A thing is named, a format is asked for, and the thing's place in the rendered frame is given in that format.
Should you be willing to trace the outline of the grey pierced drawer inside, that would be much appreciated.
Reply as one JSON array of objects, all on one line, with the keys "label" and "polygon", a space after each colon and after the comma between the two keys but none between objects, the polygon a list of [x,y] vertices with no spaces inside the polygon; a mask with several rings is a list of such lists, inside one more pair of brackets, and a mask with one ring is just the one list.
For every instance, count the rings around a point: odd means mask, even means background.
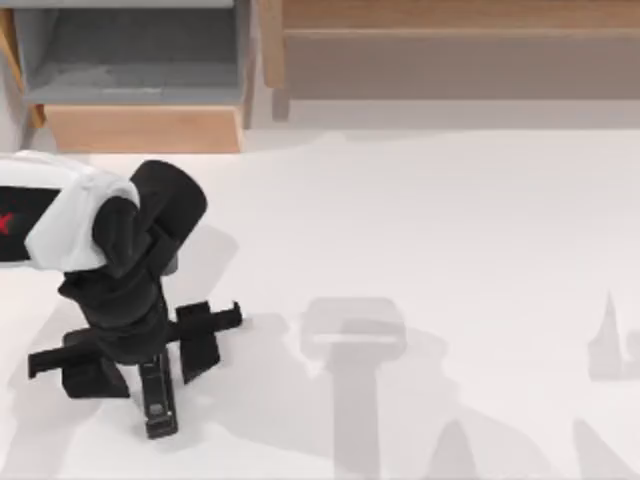
[{"label": "grey pierced drawer inside", "polygon": [[238,105],[251,0],[10,0],[26,99]]}]

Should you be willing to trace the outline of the pale wooden drawer front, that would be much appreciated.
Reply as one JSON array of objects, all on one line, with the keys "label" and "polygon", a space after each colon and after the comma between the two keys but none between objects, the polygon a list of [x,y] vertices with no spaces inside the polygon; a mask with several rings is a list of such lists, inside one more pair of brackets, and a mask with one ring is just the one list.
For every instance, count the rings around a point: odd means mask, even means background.
[{"label": "pale wooden drawer front", "polygon": [[67,153],[217,154],[243,147],[245,112],[217,105],[44,107],[57,148]]}]

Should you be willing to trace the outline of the wooden open shelf unit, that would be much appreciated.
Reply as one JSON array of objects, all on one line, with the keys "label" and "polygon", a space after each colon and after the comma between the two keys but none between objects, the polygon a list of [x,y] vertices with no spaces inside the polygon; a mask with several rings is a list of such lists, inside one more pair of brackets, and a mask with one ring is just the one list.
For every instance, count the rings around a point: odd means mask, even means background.
[{"label": "wooden open shelf unit", "polygon": [[640,100],[640,0],[256,0],[273,113],[294,100]]}]

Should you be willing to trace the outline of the wooden cupboard frame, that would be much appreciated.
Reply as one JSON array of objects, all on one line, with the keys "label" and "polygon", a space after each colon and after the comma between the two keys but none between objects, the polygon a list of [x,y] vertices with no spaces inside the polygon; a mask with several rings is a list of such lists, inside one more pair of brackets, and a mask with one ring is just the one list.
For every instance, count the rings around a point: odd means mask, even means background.
[{"label": "wooden cupboard frame", "polygon": [[[14,15],[13,10],[10,8],[0,8],[0,49],[6,57],[9,69],[20,93],[23,93],[24,82],[18,56]],[[46,123],[43,106],[40,104],[29,104],[27,110],[30,125],[36,129],[42,128]]]}]

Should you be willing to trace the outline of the black stapler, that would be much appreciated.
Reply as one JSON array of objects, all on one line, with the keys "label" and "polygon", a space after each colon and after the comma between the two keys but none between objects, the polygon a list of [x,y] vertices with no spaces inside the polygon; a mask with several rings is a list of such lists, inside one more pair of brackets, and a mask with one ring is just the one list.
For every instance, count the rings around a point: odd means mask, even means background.
[{"label": "black stapler", "polygon": [[167,349],[138,366],[147,438],[157,440],[178,432],[171,366]]}]

